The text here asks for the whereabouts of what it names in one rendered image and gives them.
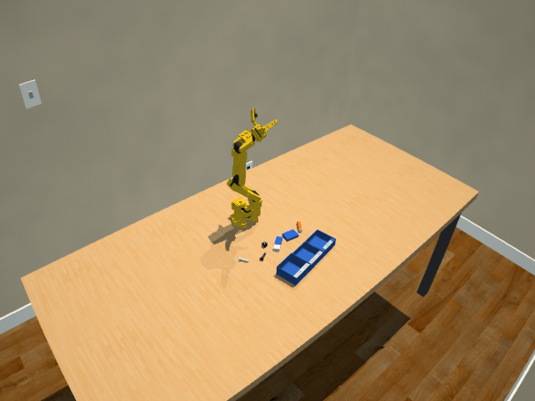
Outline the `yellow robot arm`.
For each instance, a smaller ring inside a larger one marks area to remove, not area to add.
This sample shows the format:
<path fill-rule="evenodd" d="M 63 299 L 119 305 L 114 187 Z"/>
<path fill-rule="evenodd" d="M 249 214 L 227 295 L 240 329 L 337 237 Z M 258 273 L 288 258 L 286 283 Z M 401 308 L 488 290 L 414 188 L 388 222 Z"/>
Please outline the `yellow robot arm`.
<path fill-rule="evenodd" d="M 254 144 L 255 137 L 252 135 L 252 131 L 249 131 L 248 129 L 239 134 L 237 140 L 233 142 L 234 149 L 232 149 L 232 179 L 229 179 L 227 182 L 227 185 L 233 191 L 236 191 L 237 193 L 247 197 L 248 203 L 250 204 L 247 205 L 243 198 L 232 202 L 232 207 L 234 209 L 234 213 L 230 215 L 232 224 L 245 229 L 247 228 L 246 220 L 258 222 L 258 217 L 261 215 L 262 207 L 262 200 L 259 194 L 255 190 L 245 186 L 247 160 L 246 150 L 253 147 Z M 237 170 L 239 170 L 239 174 Z M 246 220 L 242 218 L 242 216 L 245 216 Z"/>

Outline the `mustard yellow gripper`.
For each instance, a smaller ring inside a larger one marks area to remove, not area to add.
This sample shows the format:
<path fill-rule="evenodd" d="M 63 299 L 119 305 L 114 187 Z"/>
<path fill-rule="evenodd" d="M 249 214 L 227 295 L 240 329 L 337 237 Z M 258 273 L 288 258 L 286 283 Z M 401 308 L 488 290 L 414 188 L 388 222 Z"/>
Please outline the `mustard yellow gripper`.
<path fill-rule="evenodd" d="M 255 137 L 255 140 L 257 142 L 261 142 L 263 138 L 265 138 L 267 136 L 266 132 L 272 128 L 278 121 L 277 120 L 274 120 L 273 122 L 265 125 L 265 126 L 261 126 L 260 124 L 257 124 L 255 122 L 255 119 L 257 117 L 257 114 L 255 114 L 255 109 L 252 109 L 251 110 L 251 122 L 255 125 L 253 127 L 253 129 L 251 129 L 252 131 L 252 135 L 254 135 Z M 262 128 L 262 129 L 261 129 Z M 262 137 L 261 137 L 262 136 Z"/>

